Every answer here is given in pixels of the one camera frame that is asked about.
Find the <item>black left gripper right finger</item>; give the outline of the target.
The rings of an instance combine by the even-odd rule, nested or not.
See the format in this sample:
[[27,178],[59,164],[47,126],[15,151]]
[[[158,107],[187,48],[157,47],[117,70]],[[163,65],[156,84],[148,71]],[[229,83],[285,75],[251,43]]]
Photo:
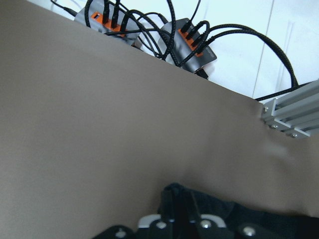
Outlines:
[[180,195],[180,216],[181,222],[198,222],[199,221],[199,210],[194,193],[190,190],[181,192]]

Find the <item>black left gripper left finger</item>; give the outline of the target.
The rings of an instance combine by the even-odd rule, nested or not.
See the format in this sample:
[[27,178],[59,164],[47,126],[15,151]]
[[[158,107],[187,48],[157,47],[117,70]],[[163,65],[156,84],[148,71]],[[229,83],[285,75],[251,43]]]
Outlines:
[[172,190],[163,190],[161,192],[160,216],[164,222],[175,222],[175,196]]

